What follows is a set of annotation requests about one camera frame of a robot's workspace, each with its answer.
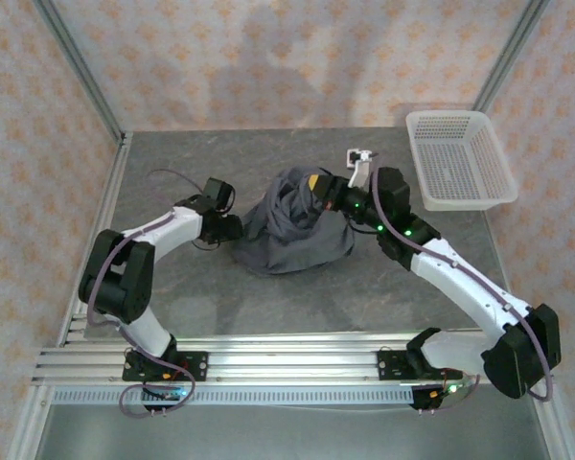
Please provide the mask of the grey t-shirt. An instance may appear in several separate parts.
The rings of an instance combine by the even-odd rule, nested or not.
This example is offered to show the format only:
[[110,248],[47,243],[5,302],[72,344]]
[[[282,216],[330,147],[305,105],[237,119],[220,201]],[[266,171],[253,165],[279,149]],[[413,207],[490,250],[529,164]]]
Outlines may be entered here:
[[243,236],[231,249],[245,268],[264,276],[299,272],[351,254],[356,238],[346,218],[327,211],[309,179],[319,167],[279,172],[264,197],[241,219]]

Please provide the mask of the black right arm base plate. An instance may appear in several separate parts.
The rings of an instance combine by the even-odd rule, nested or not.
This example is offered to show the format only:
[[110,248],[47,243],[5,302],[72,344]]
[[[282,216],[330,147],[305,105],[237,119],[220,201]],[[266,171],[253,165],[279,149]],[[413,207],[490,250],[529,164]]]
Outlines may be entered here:
[[464,377],[459,370],[432,367],[420,352],[413,350],[379,349],[377,369],[380,380],[460,380]]

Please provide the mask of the aluminium mounting rail beam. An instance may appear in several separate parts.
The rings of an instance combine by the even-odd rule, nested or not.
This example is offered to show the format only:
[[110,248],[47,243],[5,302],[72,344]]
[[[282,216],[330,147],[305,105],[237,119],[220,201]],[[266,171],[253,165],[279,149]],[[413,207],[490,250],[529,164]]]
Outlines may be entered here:
[[[371,385],[378,381],[378,351],[405,349],[414,333],[297,333],[184,338],[183,352],[208,355],[208,385]],[[44,348],[32,373],[38,385],[120,385],[121,340],[78,338]]]

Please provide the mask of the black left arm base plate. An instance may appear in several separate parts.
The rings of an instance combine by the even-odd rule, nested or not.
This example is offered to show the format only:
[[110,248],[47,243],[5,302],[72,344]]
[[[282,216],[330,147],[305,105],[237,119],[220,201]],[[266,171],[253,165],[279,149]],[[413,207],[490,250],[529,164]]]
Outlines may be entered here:
[[[172,351],[161,359],[188,371],[196,382],[206,381],[208,369],[206,352]],[[187,381],[188,377],[181,370],[173,369],[166,364],[159,364],[136,351],[126,353],[126,361],[122,372],[123,381],[136,382],[173,382]]]

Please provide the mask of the aluminium frame post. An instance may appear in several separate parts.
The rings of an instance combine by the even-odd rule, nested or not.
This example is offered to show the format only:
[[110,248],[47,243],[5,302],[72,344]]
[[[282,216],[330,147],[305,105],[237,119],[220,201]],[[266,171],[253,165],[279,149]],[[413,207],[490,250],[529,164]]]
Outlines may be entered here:
[[500,51],[488,77],[472,106],[473,111],[485,113],[507,79],[531,33],[538,25],[550,0],[528,0],[516,26]]
[[113,141],[120,145],[125,137],[117,118],[111,109],[83,53],[67,24],[62,18],[54,0],[32,0],[36,10],[55,38],[59,49],[78,78],[83,91],[100,116],[104,127]]

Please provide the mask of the white perforated plastic basket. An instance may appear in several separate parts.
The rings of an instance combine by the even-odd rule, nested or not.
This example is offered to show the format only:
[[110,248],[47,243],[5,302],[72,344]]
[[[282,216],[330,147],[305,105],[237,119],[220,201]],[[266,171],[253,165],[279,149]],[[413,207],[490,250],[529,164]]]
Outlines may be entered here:
[[487,211],[518,198],[506,155],[484,113],[413,111],[405,123],[428,211]]

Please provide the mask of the small circuit board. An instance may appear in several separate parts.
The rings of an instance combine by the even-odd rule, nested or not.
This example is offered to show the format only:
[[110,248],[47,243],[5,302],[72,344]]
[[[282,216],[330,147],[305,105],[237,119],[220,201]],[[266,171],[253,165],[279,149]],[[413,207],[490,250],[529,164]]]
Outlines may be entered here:
[[444,384],[439,388],[431,389],[428,391],[428,395],[432,399],[444,398],[462,389],[469,389],[475,384],[476,381],[474,379],[463,379],[458,382]]
[[160,388],[157,386],[144,386],[143,393],[149,401],[156,402],[180,402],[189,396],[189,391],[180,387]]

